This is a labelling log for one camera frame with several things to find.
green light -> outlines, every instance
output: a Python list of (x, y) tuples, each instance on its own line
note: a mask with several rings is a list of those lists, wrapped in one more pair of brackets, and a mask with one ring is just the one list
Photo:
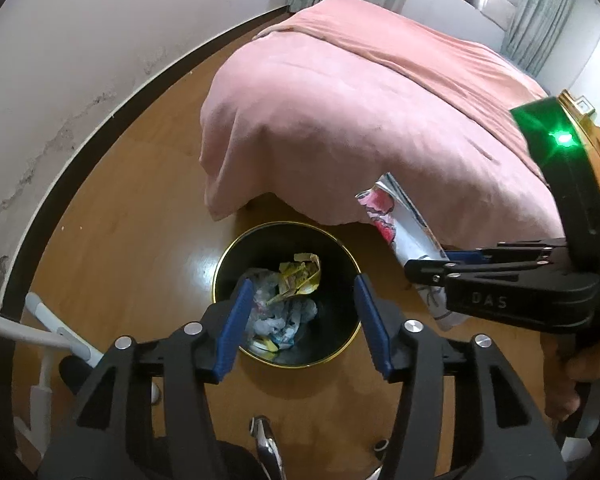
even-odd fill
[(573, 134), (570, 134), (565, 130), (552, 132), (549, 135), (555, 139), (555, 142), (557, 142), (560, 146), (564, 146), (565, 148), (577, 145), (576, 140), (573, 138)]

metal bolt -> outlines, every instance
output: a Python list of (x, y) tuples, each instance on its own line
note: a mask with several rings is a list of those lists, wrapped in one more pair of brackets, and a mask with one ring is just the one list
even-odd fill
[(126, 350), (131, 346), (131, 338), (128, 335), (123, 335), (116, 339), (116, 348), (118, 350)]
[(196, 335), (202, 332), (202, 325), (197, 321), (193, 321), (191, 323), (187, 323), (184, 326), (184, 333), (189, 335)]
[(418, 333), (422, 332), (423, 325), (417, 319), (408, 319), (404, 322), (404, 329), (407, 332)]
[(488, 335), (478, 334), (474, 338), (474, 341), (481, 348), (489, 348), (491, 346), (491, 338)]

picture frame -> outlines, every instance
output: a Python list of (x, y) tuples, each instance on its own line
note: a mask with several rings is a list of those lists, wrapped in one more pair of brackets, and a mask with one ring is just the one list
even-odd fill
[(594, 105), (592, 105), (589, 100), (584, 97), (584, 95), (578, 97), (574, 103), (578, 111), (587, 117), (591, 117), (594, 113), (596, 113)]

pink blanket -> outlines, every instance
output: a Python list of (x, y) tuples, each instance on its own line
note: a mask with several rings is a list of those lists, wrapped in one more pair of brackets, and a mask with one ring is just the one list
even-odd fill
[(361, 0), (323, 0), (267, 29), (203, 104), (205, 203), (264, 192), (323, 224), (368, 221), (354, 196), (390, 171), (442, 243), (562, 233), (508, 110), (544, 96), (487, 47)]

debris on floor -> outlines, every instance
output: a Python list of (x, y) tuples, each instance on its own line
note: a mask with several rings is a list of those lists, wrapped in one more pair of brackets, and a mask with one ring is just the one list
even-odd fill
[(320, 258), (298, 253), (294, 262), (280, 264), (280, 272), (250, 269), (254, 307), (247, 322), (247, 344), (256, 354), (267, 356), (291, 348), (302, 337), (304, 325), (318, 313), (308, 297), (320, 285)]

